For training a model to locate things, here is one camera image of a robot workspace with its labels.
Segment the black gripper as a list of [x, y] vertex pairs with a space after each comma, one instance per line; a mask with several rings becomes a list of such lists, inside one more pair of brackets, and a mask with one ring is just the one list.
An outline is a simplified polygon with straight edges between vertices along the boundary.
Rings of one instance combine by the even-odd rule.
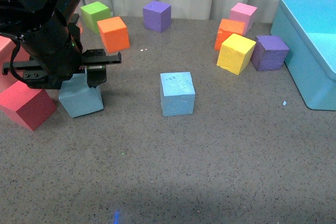
[[23, 21], [2, 23], [2, 36], [15, 47], [2, 74], [13, 77], [32, 89], [59, 90], [74, 74], [86, 73], [87, 86], [96, 88], [107, 80], [107, 65], [121, 64], [120, 53], [108, 56], [104, 49], [83, 50], [78, 14], [65, 21], [54, 11], [44, 24], [23, 26]]

